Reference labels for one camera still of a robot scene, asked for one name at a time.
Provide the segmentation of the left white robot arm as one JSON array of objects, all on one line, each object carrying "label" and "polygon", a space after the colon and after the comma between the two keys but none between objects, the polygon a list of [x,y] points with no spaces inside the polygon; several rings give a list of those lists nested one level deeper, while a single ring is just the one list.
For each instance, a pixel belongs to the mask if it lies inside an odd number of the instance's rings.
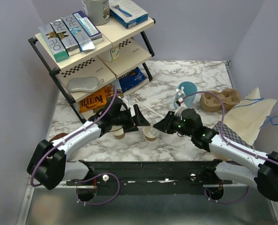
[{"label": "left white robot arm", "polygon": [[113,126],[121,127],[128,133],[149,125],[138,105],[130,108],[121,98],[111,97],[103,109],[77,130],[53,142],[42,140],[38,143],[27,167],[31,185],[43,185],[52,190],[64,180],[78,180],[82,185],[90,184],[93,179],[92,172],[82,162],[70,163],[70,156],[110,132]]}]

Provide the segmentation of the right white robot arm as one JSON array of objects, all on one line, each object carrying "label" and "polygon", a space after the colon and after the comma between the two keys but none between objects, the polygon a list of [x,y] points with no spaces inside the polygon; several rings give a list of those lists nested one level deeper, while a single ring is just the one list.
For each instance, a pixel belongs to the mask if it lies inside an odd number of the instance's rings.
[{"label": "right white robot arm", "polygon": [[189,136],[193,144],[205,151],[224,155],[236,164],[218,162],[205,171],[205,180],[211,184],[231,180],[255,188],[264,197],[278,202],[278,153],[253,150],[221,136],[221,133],[203,125],[194,109],[185,109],[181,116],[169,111],[164,119],[153,125],[163,133]]}]

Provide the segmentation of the checkered paper bag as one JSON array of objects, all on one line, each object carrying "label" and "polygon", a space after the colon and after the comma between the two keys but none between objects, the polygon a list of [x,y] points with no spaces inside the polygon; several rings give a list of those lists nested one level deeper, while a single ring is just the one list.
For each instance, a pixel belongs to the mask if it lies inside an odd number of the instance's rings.
[{"label": "checkered paper bag", "polygon": [[[220,133],[220,126],[221,126],[221,121],[218,121],[214,125],[213,130],[218,131]],[[223,135],[225,138],[228,138],[231,141],[236,142],[237,144],[241,144],[245,147],[252,148],[252,146],[248,145],[245,141],[243,141],[241,137],[236,132],[234,132],[231,128],[229,128],[226,124],[223,124],[222,127],[223,127]]]}]

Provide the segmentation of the brown paper cup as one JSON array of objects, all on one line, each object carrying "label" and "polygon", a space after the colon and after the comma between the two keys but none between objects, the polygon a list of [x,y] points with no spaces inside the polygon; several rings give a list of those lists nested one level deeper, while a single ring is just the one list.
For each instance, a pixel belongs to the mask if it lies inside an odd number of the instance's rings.
[{"label": "brown paper cup", "polygon": [[150,142],[155,141],[157,139],[157,137],[159,136],[158,132],[151,132],[150,127],[144,127],[143,133],[144,133],[145,139]]},{"label": "brown paper cup", "polygon": [[112,134],[116,139],[123,139],[125,137],[125,133],[122,129],[118,130],[118,131],[115,131]]}]

